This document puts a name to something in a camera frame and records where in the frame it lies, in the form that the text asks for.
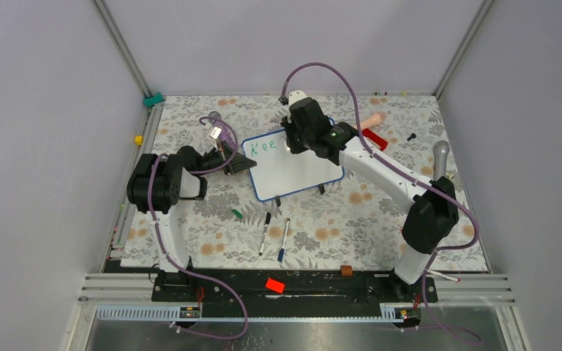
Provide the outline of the silver microphone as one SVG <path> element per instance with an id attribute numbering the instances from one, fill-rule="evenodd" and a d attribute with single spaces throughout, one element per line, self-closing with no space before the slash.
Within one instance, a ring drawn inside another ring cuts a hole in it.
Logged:
<path id="1" fill-rule="evenodd" d="M 439 140 L 432 148 L 433 180 L 437 181 L 446 175 L 450 145 L 446 140 Z"/>

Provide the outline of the pink microphone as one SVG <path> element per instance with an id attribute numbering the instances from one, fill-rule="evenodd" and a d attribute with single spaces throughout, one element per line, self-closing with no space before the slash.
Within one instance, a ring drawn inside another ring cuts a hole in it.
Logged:
<path id="1" fill-rule="evenodd" d="M 355 125 L 358 130 L 365 130 L 380 126 L 386 120 L 386 114 L 382 111 L 374 112 L 370 117 Z"/>

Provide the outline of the black whiteboard marker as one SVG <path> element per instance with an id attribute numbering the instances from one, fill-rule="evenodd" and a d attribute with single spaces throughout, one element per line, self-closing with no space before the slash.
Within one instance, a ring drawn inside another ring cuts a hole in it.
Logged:
<path id="1" fill-rule="evenodd" d="M 267 232 L 268 232 L 270 222 L 271 222 L 271 213 L 267 212 L 265 222 L 264 222 L 264 225 L 263 225 L 263 232 L 261 234 L 260 246 L 259 246 L 259 250 L 258 250 L 259 256 L 263 255 L 263 252 L 264 252 L 264 249 L 265 249 L 265 240 L 266 240 L 266 235 L 267 235 Z"/>

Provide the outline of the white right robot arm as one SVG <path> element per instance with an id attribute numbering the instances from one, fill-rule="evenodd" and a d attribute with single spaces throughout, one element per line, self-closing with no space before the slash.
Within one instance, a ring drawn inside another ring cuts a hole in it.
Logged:
<path id="1" fill-rule="evenodd" d="M 406 213 L 402 236 L 406 249 L 394 267 L 392 295 L 409 301 L 419 292 L 419 279 L 438 244 L 459 222 L 455 188 L 445 176 L 437 181 L 418 175 L 383 152 L 368 146 L 352 125 L 333 124 L 319 103 L 303 91 L 280 98 L 289 115 L 281 125 L 292 154 L 310 151 L 351 170 L 382 189 Z"/>

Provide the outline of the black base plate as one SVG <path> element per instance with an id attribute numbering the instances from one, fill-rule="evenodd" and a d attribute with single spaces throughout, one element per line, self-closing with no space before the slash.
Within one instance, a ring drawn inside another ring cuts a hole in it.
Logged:
<path id="1" fill-rule="evenodd" d="M 151 301 L 193 303 L 203 316 L 255 318 L 379 317 L 381 304 L 416 308 L 435 303 L 435 282 L 406 284 L 391 271 L 193 268 L 193 276 L 163 273 L 151 281 Z M 268 278 L 285 284 L 283 294 L 265 288 Z"/>

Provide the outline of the yellow small cube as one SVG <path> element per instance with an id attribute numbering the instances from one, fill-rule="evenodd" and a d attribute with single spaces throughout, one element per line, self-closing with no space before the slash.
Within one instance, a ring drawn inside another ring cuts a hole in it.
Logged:
<path id="1" fill-rule="evenodd" d="M 134 143 L 137 146 L 143 145 L 143 136 L 142 135 L 135 136 Z"/>

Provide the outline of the red rectangular frame block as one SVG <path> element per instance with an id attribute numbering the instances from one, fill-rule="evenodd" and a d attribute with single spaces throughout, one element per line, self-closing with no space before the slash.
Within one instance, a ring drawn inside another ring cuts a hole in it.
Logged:
<path id="1" fill-rule="evenodd" d="M 384 151 L 389 144 L 385 139 L 383 139 L 382 137 L 380 137 L 370 129 L 363 129 L 362 134 L 368 140 L 373 142 L 378 147 L 379 151 Z"/>

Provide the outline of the blue framed whiteboard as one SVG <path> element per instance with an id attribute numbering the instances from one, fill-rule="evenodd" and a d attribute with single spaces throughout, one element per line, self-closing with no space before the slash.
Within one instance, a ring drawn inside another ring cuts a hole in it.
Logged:
<path id="1" fill-rule="evenodd" d="M 311 150 L 292 154 L 284 129 L 243 140 L 244 155 L 256 162 L 249 169 L 255 197 L 261 202 L 340 181 L 341 166 L 321 159 Z"/>

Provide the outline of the blue whiteboard marker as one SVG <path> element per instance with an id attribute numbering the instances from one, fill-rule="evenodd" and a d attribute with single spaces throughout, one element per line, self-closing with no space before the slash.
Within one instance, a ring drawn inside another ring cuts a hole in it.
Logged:
<path id="1" fill-rule="evenodd" d="M 277 255 L 277 261 L 279 263 L 283 262 L 283 257 L 285 255 L 286 242 L 287 242 L 288 233 L 289 233 L 290 228 L 291 228 L 291 220 L 289 218 L 287 218 L 285 220 L 285 226 L 284 226 L 284 232 L 283 232 L 283 236 L 282 236 L 281 247 L 280 247 L 280 250 L 278 251 L 278 255 Z"/>

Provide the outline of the red flat card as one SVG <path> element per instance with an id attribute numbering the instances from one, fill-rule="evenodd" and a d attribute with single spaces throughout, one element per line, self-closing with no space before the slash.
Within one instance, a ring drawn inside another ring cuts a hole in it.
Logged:
<path id="1" fill-rule="evenodd" d="M 272 292 L 283 294 L 285 291 L 285 284 L 276 279 L 268 278 L 265 283 L 265 288 Z"/>

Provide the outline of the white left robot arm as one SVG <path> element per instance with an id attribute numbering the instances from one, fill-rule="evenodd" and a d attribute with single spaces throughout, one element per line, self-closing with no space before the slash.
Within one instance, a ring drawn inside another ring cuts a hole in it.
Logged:
<path id="1" fill-rule="evenodd" d="M 127 183 L 127 199 L 150 224 L 160 256 L 157 267 L 163 273 L 177 273 L 169 289 L 179 300 L 193 298 L 198 282 L 185 273 L 192 270 L 192 259 L 179 228 L 178 203 L 205 199 L 206 174 L 222 171 L 233 176 L 256 165 L 226 142 L 204 154 L 183 146 L 174 154 L 142 154 L 136 162 Z"/>

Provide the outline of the green marker cap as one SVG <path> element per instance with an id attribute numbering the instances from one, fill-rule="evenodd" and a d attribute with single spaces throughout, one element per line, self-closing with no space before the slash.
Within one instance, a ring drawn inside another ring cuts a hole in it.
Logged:
<path id="1" fill-rule="evenodd" d="M 236 209 L 232 209 L 231 212 L 232 212 L 238 219 L 243 219 L 243 218 L 244 218 L 243 214 L 242 214 L 240 211 L 236 210 Z"/>

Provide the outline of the brown small block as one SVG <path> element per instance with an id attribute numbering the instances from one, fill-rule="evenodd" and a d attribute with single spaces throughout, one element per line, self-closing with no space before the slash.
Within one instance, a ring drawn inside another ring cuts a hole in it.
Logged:
<path id="1" fill-rule="evenodd" d="M 352 276 L 353 275 L 353 268 L 351 265 L 341 265 L 340 266 L 340 275 L 344 277 Z"/>

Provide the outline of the floral patterned table mat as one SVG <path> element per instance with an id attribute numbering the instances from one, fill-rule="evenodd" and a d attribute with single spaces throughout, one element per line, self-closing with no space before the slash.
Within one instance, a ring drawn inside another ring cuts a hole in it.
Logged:
<path id="1" fill-rule="evenodd" d="M 359 97 L 362 118 L 382 111 L 375 129 L 389 144 L 386 154 L 424 176 L 433 173 L 432 148 L 446 140 L 438 103 L 431 96 Z M 190 145 L 209 147 L 199 118 L 217 111 L 240 140 L 279 128 L 285 109 L 272 96 L 173 96 L 165 101 L 152 151 L 171 153 Z M 416 138 L 407 141 L 412 134 Z M 371 182 L 347 172 L 324 193 L 309 189 L 279 202 L 256 199 L 249 173 L 208 177 L 202 201 L 177 205 L 179 227 L 194 265 L 203 268 L 389 270 L 406 249 L 404 216 L 395 202 Z M 238 219 L 232 209 L 240 211 Z M 258 255 L 266 213 L 271 222 L 262 256 Z M 285 220 L 291 228 L 283 262 L 277 261 Z"/>

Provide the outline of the teal corner clamp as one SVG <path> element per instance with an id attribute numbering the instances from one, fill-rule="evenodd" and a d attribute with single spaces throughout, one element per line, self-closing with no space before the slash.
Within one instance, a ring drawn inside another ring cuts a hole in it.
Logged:
<path id="1" fill-rule="evenodd" d="M 153 96 L 144 98 L 142 100 L 142 103 L 145 107 L 151 108 L 164 101 L 165 101 L 165 97 L 160 92 L 158 92 Z"/>

